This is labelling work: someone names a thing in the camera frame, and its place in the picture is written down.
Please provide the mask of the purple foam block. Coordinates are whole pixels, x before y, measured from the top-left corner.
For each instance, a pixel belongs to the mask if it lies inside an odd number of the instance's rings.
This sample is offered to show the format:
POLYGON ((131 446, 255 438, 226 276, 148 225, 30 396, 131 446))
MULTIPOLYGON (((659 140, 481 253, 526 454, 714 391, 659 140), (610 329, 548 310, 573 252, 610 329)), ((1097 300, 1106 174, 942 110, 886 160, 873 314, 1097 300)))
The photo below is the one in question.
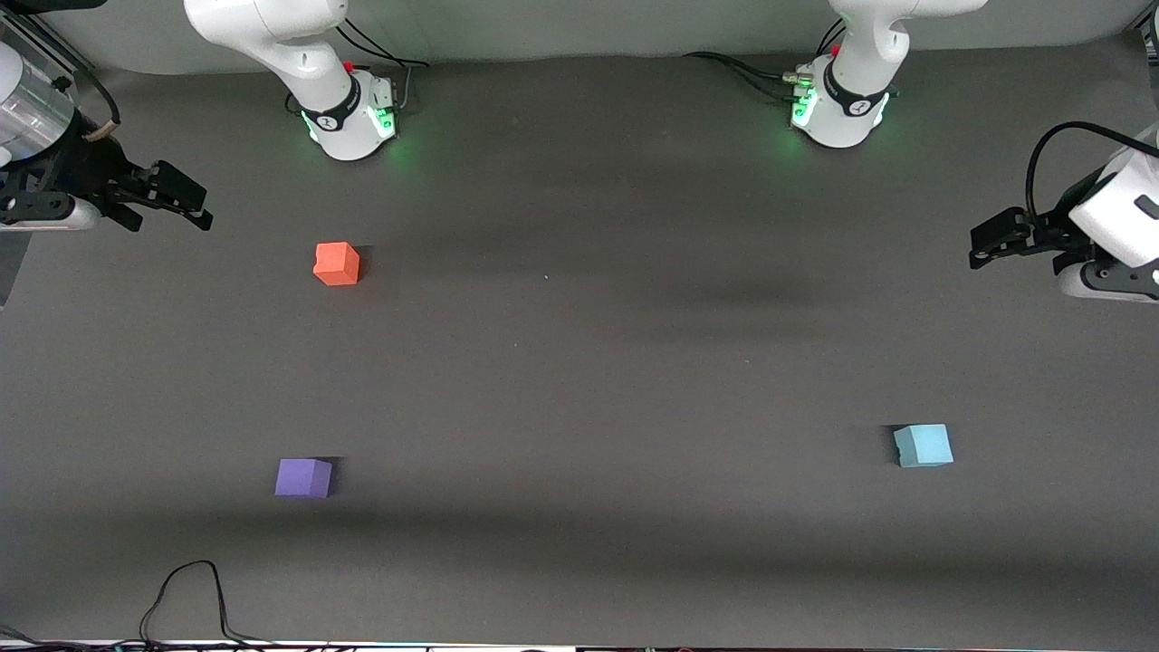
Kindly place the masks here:
POLYGON ((321 500, 331 493, 334 464, 319 457, 283 457, 276 478, 274 496, 277 498, 321 500))

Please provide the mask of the light blue foam block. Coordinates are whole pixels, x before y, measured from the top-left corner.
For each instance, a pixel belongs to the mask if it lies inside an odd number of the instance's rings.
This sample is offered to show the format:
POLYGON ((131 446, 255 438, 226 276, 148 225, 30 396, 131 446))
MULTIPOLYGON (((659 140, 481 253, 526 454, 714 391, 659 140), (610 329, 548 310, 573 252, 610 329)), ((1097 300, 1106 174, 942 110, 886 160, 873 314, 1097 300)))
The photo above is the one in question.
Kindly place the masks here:
POLYGON ((943 424, 914 424, 892 433, 903 469, 953 463, 952 440, 943 424))

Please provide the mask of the orange foam block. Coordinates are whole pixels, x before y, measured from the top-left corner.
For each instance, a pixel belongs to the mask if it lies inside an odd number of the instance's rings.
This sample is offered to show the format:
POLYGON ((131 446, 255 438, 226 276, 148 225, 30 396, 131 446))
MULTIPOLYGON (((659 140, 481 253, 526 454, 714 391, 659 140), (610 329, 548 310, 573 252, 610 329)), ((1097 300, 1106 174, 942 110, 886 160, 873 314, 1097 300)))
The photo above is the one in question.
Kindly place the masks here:
POLYGON ((360 278, 360 255, 348 241, 318 243, 313 273, 327 286, 357 284, 360 278))

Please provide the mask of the dark grey table mat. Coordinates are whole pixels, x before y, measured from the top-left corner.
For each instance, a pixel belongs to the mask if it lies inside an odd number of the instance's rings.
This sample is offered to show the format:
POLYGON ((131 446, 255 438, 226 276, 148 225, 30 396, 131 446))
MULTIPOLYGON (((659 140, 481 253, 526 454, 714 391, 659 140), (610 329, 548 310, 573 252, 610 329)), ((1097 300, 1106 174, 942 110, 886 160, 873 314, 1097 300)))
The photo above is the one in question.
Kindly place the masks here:
POLYGON ((1154 119, 1137 34, 910 54, 851 151, 685 58, 443 63, 355 164, 267 73, 107 82, 216 225, 25 249, 8 627, 127 638, 214 561, 267 639, 1159 649, 1159 308, 967 264, 1047 129, 1154 119))

